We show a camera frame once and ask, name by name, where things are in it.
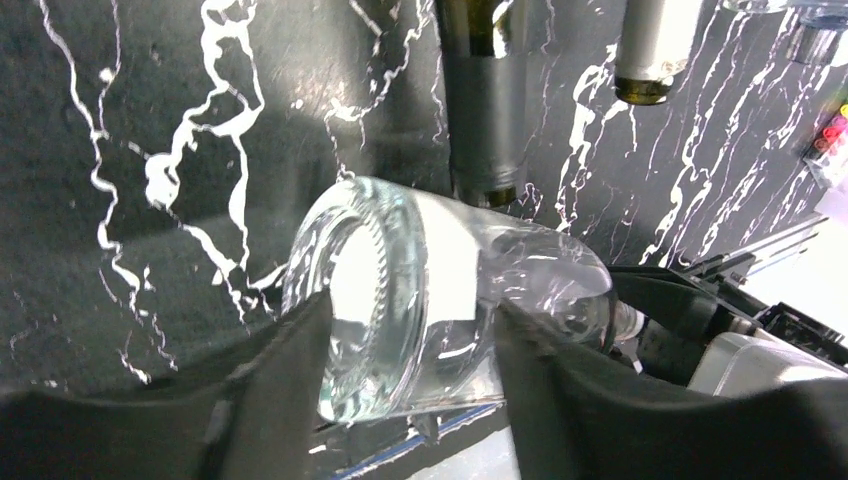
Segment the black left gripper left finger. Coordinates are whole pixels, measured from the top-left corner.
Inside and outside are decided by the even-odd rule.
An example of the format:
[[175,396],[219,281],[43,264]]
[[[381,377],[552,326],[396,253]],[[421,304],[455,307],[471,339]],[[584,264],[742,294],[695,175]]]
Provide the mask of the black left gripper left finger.
[[318,293],[247,341],[112,398],[1,390],[5,479],[302,479],[328,357]]

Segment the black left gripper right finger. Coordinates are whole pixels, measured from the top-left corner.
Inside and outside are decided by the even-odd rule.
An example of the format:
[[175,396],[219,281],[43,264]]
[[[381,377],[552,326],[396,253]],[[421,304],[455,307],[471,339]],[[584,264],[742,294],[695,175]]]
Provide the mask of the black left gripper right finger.
[[525,479],[843,479],[847,384],[740,399],[637,374],[504,302],[496,360]]

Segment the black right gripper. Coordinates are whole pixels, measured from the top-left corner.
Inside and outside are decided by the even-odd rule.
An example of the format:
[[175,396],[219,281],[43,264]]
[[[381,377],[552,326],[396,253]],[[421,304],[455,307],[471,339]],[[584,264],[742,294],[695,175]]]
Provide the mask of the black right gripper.
[[687,275],[649,266],[609,266],[618,298],[646,317],[637,357],[652,377],[688,383],[707,345],[725,332],[767,333],[838,370],[845,336],[780,302],[768,306],[726,276]]

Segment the clear bottle silver cap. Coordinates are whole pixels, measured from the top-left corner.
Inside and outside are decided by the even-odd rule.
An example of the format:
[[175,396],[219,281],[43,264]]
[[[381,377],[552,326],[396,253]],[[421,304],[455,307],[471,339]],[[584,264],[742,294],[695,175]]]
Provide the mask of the clear bottle silver cap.
[[602,352],[625,334],[610,272],[578,239],[367,176],[325,190],[297,231],[283,303],[321,291],[333,324],[317,411],[334,423],[499,402],[504,302]]

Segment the dark wine bottle brown label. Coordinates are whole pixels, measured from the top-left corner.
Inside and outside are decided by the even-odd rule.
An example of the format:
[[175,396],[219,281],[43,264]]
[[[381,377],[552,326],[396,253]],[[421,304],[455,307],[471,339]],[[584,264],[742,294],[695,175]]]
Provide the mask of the dark wine bottle brown label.
[[630,105],[667,102],[688,67],[703,3],[627,0],[618,42],[614,90]]

